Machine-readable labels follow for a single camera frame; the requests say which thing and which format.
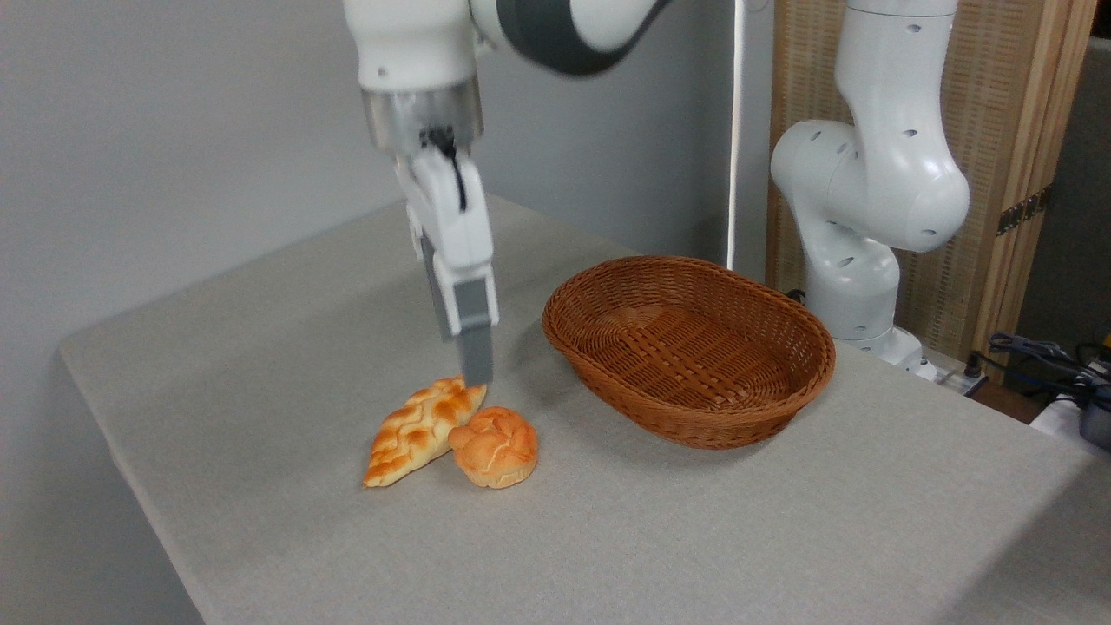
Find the brown woven basket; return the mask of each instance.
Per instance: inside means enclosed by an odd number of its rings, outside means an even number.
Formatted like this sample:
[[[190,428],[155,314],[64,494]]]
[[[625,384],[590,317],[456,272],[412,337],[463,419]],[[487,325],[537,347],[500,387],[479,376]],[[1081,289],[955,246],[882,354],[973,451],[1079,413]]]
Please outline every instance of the brown woven basket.
[[[805,308],[692,258],[587,269],[552,293],[543,329],[607,404],[702,450],[774,436],[833,374],[833,340]]]

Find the wooden panel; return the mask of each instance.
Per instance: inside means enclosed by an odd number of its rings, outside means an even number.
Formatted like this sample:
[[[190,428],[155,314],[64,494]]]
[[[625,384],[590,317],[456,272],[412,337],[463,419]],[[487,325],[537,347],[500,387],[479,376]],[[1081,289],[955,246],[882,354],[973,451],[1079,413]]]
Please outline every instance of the wooden panel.
[[[1019,142],[1008,173],[1008,208],[1049,185],[1061,153],[1068,113],[1088,49],[1095,0],[1048,2],[1020,117]],[[1043,215],[992,241],[992,259],[971,346],[983,351],[995,332],[1013,333],[1025,294]]]
[[[829,0],[777,3],[773,144],[797,121],[851,122],[833,83],[843,10]],[[997,240],[999,216],[1052,179],[1083,53],[1075,43],[1093,11],[1094,0],[960,3],[942,114],[953,157],[969,178],[969,215],[941,249],[897,251],[902,281],[895,321],[939,352],[962,359],[982,339],[980,331],[1017,321],[1040,218]],[[774,184],[767,281],[780,290],[804,288],[798,230]],[[1013,311],[1003,304],[1012,300]]]

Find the gray tablecloth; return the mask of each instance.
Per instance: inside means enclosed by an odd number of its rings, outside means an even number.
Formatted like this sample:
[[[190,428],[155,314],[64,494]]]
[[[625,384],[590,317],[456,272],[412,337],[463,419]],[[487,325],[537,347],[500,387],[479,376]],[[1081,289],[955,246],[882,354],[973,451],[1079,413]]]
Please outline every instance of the gray tablecloth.
[[[382,419],[458,372],[400,206],[63,343],[208,623],[1111,623],[1107,465],[850,350],[770,442],[655,438],[539,322],[629,251],[497,198],[491,216],[487,405],[541,441],[506,491],[450,455],[360,487]]]

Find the bread roll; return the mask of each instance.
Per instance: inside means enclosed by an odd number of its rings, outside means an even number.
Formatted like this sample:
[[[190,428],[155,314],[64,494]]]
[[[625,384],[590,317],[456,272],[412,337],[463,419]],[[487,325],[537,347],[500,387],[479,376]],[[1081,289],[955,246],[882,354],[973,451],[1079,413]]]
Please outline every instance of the bread roll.
[[[389,486],[447,454],[451,429],[470,421],[486,392],[486,385],[466,389],[458,376],[414,393],[382,422],[370,446],[363,487]]]
[[[504,488],[521,482],[537,466],[537,431],[509,409],[479,411],[466,426],[448,435],[456,464],[479,486]]]

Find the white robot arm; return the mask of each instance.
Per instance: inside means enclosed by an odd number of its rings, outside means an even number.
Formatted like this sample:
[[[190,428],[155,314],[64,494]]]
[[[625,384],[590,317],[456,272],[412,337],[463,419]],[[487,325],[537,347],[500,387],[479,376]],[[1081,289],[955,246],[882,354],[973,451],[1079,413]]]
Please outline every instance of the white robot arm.
[[[889,245],[937,249],[968,212],[940,108],[957,3],[848,0],[834,71],[855,125],[797,123],[771,161],[802,239],[807,306],[833,337],[923,377],[921,343],[894,327]]]
[[[413,244],[443,339],[468,386],[493,377],[498,323],[486,195],[469,150],[482,134],[476,47],[570,74],[625,56],[668,0],[343,0],[374,143],[397,157]]]

